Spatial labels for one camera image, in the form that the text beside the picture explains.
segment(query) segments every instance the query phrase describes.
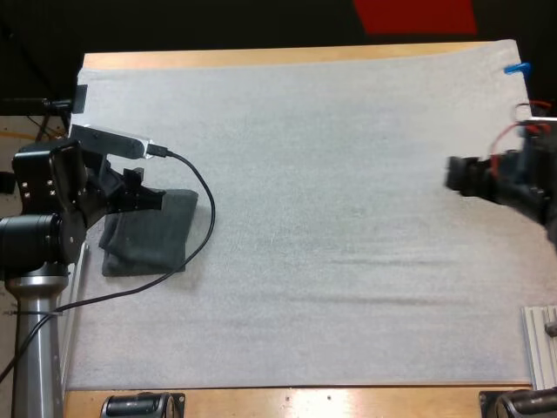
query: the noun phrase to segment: wooden table edge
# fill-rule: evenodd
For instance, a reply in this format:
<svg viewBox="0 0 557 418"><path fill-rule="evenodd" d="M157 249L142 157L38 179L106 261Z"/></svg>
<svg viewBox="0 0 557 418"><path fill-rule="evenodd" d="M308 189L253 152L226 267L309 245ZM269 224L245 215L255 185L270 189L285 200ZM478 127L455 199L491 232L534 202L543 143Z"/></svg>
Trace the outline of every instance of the wooden table edge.
<svg viewBox="0 0 557 418"><path fill-rule="evenodd" d="M219 67L227 65L323 63L342 60L434 55L463 51L484 44L486 43L459 42L273 48L266 50L107 52L86 54L84 68L89 70L131 70Z"/></svg>

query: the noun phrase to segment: blue clip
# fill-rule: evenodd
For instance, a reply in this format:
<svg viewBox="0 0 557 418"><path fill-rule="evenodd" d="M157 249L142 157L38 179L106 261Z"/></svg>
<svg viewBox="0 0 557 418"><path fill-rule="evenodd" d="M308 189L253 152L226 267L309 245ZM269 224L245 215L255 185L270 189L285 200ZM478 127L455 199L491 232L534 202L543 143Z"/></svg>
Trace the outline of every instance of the blue clip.
<svg viewBox="0 0 557 418"><path fill-rule="evenodd" d="M532 72L532 65L530 63L522 63L505 67L505 74L514 74L515 72L521 72L524 74L524 78L528 79Z"/></svg>

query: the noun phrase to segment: black cable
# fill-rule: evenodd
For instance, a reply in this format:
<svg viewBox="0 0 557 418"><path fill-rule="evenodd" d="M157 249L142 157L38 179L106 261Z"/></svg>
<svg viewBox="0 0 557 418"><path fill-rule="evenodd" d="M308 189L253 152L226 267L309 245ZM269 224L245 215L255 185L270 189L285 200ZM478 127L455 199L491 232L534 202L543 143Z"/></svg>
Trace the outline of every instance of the black cable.
<svg viewBox="0 0 557 418"><path fill-rule="evenodd" d="M188 167L190 167L190 170L193 172L193 174L195 174L195 176L199 180L199 183L201 183L201 186L203 186L203 188L205 189L205 193L207 193L207 197L209 198L209 203L211 205L211 222L209 224L209 228L207 229L207 234L205 235L205 238L203 239L203 241L201 241L201 244L199 244L199 246L188 256L188 258L184 260L183 263L181 263L179 266L174 268L169 273L166 273L166 274L162 275L161 277L159 277L158 279L156 279L154 281L151 281L151 282L149 282L145 285L142 285L140 287L136 287L135 289L126 290L126 291L123 291L123 292L116 292L116 293L106 294L105 296L98 296L96 298L91 298L91 299L86 299L86 300L80 300L80 301L73 302L73 303L68 303L66 305L62 305L60 307L57 307L54 310L54 313L58 314L58 313L67 311L69 309L73 309L74 307L84 307L85 305L92 305L94 303L104 302L105 300L123 298L124 296L130 296L132 294L140 293L140 292L143 292L144 290L150 289L151 287L154 287L154 286L162 283L163 281L167 280L174 273L176 273L177 271L184 268L190 261L192 261L195 258L196 255L198 255L201 252L201 250L205 247L207 242L209 242L209 239L211 238L211 235L212 235L212 231L215 227L215 220L217 218L217 209L215 207L215 199L212 197L211 189L209 188L209 186L205 182L205 179L203 178L201 173L198 171L197 168L195 168L195 166L190 161L188 161L187 159L185 159L181 155L178 155L178 154L175 154L174 152L166 150L164 147L157 146L157 151L158 152L153 152L152 155L157 155L159 157L175 158L178 161L181 161L182 163L184 163ZM35 335L37 335L39 329L44 324L46 324L51 318L53 318L55 316L56 316L55 314L49 314L49 315L44 316L31 329L31 331L29 332L27 337L25 337L25 339L21 343L19 349L16 351L16 354L11 359L10 363L8 363L8 366L6 366L6 368L0 374L0 384L3 382L3 380L6 378L6 376L8 374L10 374L11 369L17 364L17 362L19 361L19 359L21 358L23 353L25 353L25 350L30 345L30 343L33 340L33 338L35 337Z"/></svg>
<svg viewBox="0 0 557 418"><path fill-rule="evenodd" d="M52 129L49 128L48 126L44 126L44 122L43 122L42 125L39 124L35 119L33 119L33 118L32 118L31 116L29 116L29 115L27 115L26 118L29 119L33 124L35 124L35 125L38 127L39 131L38 131L37 137L39 138L39 140L40 140L40 138L41 138L41 136L42 136L43 134L46 135L46 136L48 137L49 140L52 140L52 136L51 136L46 130L48 129L49 131L53 131L54 133L56 133L56 131L52 130Z"/></svg>

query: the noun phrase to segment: red wire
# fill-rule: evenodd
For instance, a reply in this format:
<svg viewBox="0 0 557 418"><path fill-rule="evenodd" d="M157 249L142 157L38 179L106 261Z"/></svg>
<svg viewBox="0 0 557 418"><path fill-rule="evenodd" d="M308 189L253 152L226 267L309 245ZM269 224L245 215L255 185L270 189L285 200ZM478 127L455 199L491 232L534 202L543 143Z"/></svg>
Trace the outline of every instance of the red wire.
<svg viewBox="0 0 557 418"><path fill-rule="evenodd" d="M545 102L543 100L530 100L530 104L534 106L545 107L547 109L551 109L552 107L554 107L551 103Z"/></svg>
<svg viewBox="0 0 557 418"><path fill-rule="evenodd" d="M505 128L502 133L500 133L497 138L492 142L491 147L489 148L489 153L491 154L491 173L492 175L497 178L499 176L499 155L495 153L495 146L499 141L501 141L510 131L512 131L520 124L512 124Z"/></svg>
<svg viewBox="0 0 557 418"><path fill-rule="evenodd" d="M497 138L492 142L491 147L489 148L489 153L491 154L491 173L492 175L497 178L499 176L499 154L495 152L495 146L501 141L512 129L516 128L517 126L523 126L522 123L516 123L508 126L500 133ZM546 133L551 131L551 126L549 124L531 124L531 125L524 125L525 128L530 131L531 133L540 133L540 128Z"/></svg>

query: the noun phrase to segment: red object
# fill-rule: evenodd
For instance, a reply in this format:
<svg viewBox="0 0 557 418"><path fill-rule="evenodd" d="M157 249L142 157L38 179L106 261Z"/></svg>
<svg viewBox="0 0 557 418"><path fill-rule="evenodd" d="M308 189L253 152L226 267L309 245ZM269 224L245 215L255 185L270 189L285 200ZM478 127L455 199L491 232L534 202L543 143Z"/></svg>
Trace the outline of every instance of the red object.
<svg viewBox="0 0 557 418"><path fill-rule="evenodd" d="M369 35L475 35L472 0L354 0Z"/></svg>

